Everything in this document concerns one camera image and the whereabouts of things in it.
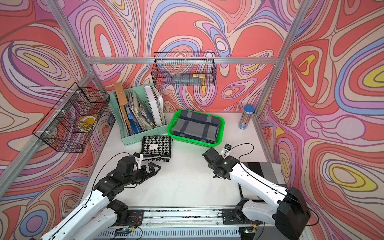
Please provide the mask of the houndstooth black white scarf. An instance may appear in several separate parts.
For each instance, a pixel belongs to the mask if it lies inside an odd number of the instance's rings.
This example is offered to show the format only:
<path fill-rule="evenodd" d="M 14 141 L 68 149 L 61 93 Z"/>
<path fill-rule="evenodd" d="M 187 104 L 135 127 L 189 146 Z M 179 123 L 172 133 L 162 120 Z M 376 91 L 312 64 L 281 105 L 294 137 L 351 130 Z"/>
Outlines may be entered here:
<path fill-rule="evenodd" d="M 168 135 L 142 138 L 143 161 L 169 162 L 172 157 L 172 138 Z"/>

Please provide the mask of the grey navy striped scarf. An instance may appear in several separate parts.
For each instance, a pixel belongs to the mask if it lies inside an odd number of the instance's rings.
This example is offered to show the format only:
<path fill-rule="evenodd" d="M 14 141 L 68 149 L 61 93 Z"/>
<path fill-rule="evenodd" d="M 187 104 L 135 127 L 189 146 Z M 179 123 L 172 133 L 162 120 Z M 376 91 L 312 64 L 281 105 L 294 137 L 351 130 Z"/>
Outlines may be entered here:
<path fill-rule="evenodd" d="M 170 133 L 180 140 L 194 140 L 215 144 L 222 120 L 218 116 L 181 110 L 171 125 Z"/>

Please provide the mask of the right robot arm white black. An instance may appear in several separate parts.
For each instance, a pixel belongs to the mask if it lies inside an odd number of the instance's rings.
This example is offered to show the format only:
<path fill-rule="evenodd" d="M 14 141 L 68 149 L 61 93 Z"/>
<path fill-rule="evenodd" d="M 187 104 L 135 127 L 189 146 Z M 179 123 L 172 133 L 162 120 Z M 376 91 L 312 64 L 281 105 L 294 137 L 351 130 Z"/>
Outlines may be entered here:
<path fill-rule="evenodd" d="M 236 182 L 263 202 L 243 198 L 231 213 L 222 211 L 223 219 L 241 224 L 268 223 L 275 225 L 287 239 L 299 239 L 312 216 L 302 192 L 296 188 L 287 189 L 253 172 L 229 155 L 231 148 L 226 145 L 221 153 L 210 148 L 202 156 L 216 178 Z"/>

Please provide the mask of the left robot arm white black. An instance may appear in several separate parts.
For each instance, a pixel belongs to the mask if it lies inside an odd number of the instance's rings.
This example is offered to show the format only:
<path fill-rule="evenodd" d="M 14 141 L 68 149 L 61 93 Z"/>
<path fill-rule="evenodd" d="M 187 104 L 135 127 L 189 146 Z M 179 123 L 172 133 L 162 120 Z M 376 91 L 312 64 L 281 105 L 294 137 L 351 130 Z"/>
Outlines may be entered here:
<path fill-rule="evenodd" d="M 161 166 L 139 166 L 132 156 L 122 157 L 117 167 L 95 184 L 90 194 L 41 240 L 92 240 L 117 222 L 126 224 L 128 207 L 115 199 L 128 186 L 138 186 L 154 177 Z"/>

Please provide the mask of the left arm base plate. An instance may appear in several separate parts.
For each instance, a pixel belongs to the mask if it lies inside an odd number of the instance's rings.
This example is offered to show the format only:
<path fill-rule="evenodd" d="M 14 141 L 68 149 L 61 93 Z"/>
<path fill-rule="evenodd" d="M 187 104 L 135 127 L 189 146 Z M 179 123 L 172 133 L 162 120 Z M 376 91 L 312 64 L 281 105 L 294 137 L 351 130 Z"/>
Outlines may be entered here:
<path fill-rule="evenodd" d="M 144 219 L 144 210 L 124 210 L 120 219 L 120 225 L 141 226 Z"/>

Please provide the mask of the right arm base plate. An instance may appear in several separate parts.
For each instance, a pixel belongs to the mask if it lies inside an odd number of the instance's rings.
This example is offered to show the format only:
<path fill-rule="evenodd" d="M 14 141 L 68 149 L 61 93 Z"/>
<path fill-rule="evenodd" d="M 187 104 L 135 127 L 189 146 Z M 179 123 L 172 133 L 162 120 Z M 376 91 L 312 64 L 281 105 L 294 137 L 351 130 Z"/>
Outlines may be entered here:
<path fill-rule="evenodd" d="M 235 209 L 222 209 L 219 217 L 223 219 L 224 225 L 262 225 L 263 222 L 257 220 L 249 220 L 241 211 Z"/>

